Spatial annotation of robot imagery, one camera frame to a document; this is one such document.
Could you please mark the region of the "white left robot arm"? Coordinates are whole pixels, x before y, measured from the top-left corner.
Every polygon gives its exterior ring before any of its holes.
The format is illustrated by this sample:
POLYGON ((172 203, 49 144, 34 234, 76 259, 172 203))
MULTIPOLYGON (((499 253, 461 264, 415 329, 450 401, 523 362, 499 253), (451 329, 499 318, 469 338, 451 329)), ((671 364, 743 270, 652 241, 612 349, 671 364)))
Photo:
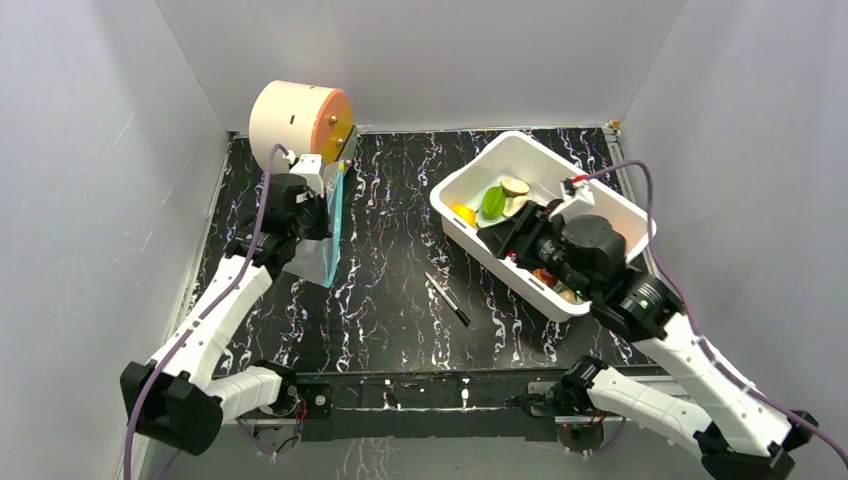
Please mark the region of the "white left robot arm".
POLYGON ((263 182, 255 218, 225 250, 212 282, 167 342, 120 376, 131 435, 197 456, 221 427, 254 410, 292 414, 299 402, 288 367, 259 360, 215 379, 214 370, 242 321, 304 240, 329 235, 324 185, 317 174, 273 174, 263 182))

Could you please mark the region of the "clear blue zip top bag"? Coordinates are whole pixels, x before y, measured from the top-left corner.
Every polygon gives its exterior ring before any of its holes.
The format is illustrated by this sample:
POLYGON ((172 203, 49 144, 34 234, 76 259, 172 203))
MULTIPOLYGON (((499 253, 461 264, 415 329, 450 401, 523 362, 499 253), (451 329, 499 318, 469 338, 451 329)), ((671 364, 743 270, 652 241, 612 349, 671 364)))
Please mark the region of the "clear blue zip top bag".
POLYGON ((283 271, 329 288, 336 275, 342 240, 343 187, 346 166, 343 161, 327 165, 323 178, 330 236, 320 241, 305 240, 283 271))

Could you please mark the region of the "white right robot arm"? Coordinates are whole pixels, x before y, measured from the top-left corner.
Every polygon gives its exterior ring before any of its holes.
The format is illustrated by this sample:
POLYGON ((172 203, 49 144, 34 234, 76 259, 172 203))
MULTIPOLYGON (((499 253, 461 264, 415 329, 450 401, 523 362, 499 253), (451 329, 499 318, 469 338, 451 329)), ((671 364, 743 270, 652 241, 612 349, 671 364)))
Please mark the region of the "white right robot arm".
POLYGON ((599 324, 659 363, 687 393, 670 396, 585 355, 548 391, 523 396, 525 410, 620 414, 686 448, 716 479, 790 475, 791 453, 810 441, 814 418, 782 413, 755 388, 727 378, 718 358, 703 351, 679 297, 627 263, 625 239, 606 218, 550 220, 531 202, 478 237, 496 258, 554 275, 589 303, 599 324))

